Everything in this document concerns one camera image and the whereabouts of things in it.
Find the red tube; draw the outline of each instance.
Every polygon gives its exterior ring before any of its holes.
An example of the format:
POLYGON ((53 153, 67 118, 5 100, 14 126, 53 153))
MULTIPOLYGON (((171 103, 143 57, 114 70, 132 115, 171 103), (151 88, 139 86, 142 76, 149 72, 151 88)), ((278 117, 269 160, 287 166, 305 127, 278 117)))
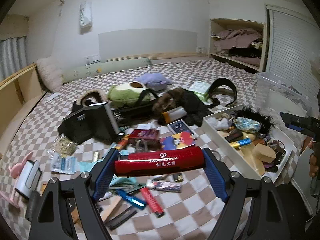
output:
POLYGON ((147 201, 149 207, 151 208, 152 212, 156 214, 156 216, 162 217, 164 215, 164 211, 162 207, 159 205, 158 201, 155 197, 151 194, 150 190, 146 187, 140 189, 140 192, 144 199, 147 201))
POLYGON ((161 175, 203 167, 204 157, 200 147, 131 153, 115 161, 115 173, 118 177, 161 175))

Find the blue tube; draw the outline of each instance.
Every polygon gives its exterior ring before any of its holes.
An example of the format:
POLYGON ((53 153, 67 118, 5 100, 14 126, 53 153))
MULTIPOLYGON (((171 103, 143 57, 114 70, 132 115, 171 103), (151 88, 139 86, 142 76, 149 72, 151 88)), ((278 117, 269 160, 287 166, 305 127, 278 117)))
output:
POLYGON ((136 198, 134 196, 128 195, 124 190, 122 189, 117 189, 116 194, 121 196, 125 201, 130 203, 132 206, 135 206, 141 210, 144 210, 146 207, 147 203, 139 198, 136 198))
POLYGON ((230 143, 230 145, 234 148, 238 148, 240 146, 244 146, 244 145, 247 145, 247 144, 250 144, 251 143, 251 140, 250 138, 246 138, 246 139, 242 139, 242 140, 239 140, 239 141, 236 141, 236 142, 232 142, 230 143))

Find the curtain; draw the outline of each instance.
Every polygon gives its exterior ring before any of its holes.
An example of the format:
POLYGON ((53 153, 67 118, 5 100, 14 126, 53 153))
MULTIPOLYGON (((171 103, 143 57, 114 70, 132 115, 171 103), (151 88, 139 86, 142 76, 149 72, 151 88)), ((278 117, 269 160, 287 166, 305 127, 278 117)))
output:
POLYGON ((0 81, 26 66, 25 36, 0 41, 0 81))

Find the power outlet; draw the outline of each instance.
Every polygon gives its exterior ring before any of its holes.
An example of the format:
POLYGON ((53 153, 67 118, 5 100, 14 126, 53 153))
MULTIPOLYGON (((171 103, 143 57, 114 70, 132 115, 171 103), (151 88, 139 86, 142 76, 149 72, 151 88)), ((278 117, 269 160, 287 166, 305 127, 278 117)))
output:
POLYGON ((92 56, 84 57, 84 64, 89 65, 92 63, 92 56))
POLYGON ((197 47, 197 53, 207 53, 208 48, 207 47, 197 47))
POLYGON ((97 63, 99 61, 100 61, 100 55, 99 54, 84 57, 84 64, 85 65, 89 65, 89 64, 92 64, 92 63, 97 63))

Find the green plush toy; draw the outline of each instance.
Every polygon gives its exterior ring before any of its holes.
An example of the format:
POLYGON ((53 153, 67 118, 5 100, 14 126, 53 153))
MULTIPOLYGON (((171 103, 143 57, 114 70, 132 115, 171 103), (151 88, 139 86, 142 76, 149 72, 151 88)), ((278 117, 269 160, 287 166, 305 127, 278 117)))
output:
MULTIPOLYGON (((121 85, 112 85, 108 92, 108 99, 112 101, 113 107, 134 106, 140 93, 147 87, 140 82, 129 82, 121 85)), ((147 94, 141 104, 150 101, 150 94, 147 94)))

